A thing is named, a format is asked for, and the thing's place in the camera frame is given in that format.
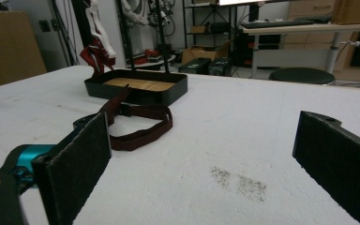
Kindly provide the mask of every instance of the dark red strap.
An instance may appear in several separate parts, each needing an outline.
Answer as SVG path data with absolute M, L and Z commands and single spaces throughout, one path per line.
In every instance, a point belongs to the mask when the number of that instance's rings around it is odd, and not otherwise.
M 161 120 L 161 122 L 149 129 L 141 129 L 127 135 L 119 137 L 110 135 L 111 148 L 113 150 L 133 151 L 141 146 L 156 141 L 162 134 L 173 127 L 172 113 L 166 106 L 129 106 L 127 104 L 121 104 L 130 93 L 130 90 L 131 89 L 126 86 L 120 95 L 109 100 L 100 109 L 100 112 L 105 112 L 107 114 L 108 125 L 110 126 L 114 123 L 114 117 L 117 114 L 140 116 Z

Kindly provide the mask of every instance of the black stool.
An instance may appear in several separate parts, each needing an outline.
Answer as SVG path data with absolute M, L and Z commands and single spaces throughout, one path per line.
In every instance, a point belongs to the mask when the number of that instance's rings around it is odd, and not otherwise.
M 328 72 L 307 67 L 282 68 L 270 74 L 269 80 L 289 83 L 311 83 L 329 85 L 335 77 Z

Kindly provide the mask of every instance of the white desk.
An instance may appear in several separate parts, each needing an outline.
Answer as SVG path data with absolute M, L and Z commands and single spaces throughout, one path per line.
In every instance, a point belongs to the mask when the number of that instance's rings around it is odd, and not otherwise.
M 360 24 L 312 24 L 299 26 L 244 29 L 244 33 L 255 36 L 252 61 L 252 77 L 257 67 L 320 67 L 326 65 L 326 71 L 333 72 L 338 55 L 341 32 L 360 31 Z M 329 50 L 264 50 L 259 51 L 259 36 L 297 33 L 335 32 Z
M 0 166 L 23 143 L 58 143 L 105 99 L 89 97 L 90 67 L 0 86 Z M 75 224 L 358 224 L 292 157 L 301 110 L 360 136 L 360 90 L 189 75 L 170 106 L 173 129 L 112 159 Z M 115 118 L 115 134 L 151 124 Z M 36 189 L 30 224 L 47 224 Z

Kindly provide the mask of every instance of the black rubber pad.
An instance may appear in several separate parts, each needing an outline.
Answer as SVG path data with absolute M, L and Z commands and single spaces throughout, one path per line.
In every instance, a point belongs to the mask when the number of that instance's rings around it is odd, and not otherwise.
M 72 224 L 111 158 L 105 114 L 89 119 L 32 162 L 50 224 Z
M 293 156 L 360 222 L 360 138 L 340 124 L 325 115 L 301 112 Z

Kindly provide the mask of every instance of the teal clamp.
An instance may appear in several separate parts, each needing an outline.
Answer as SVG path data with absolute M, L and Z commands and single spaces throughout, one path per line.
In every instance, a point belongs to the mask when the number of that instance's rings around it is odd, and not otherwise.
M 31 174 L 34 170 L 31 166 L 31 161 L 39 155 L 49 152 L 54 147 L 54 144 L 32 144 L 25 148 L 17 160 L 17 166 L 25 167 Z

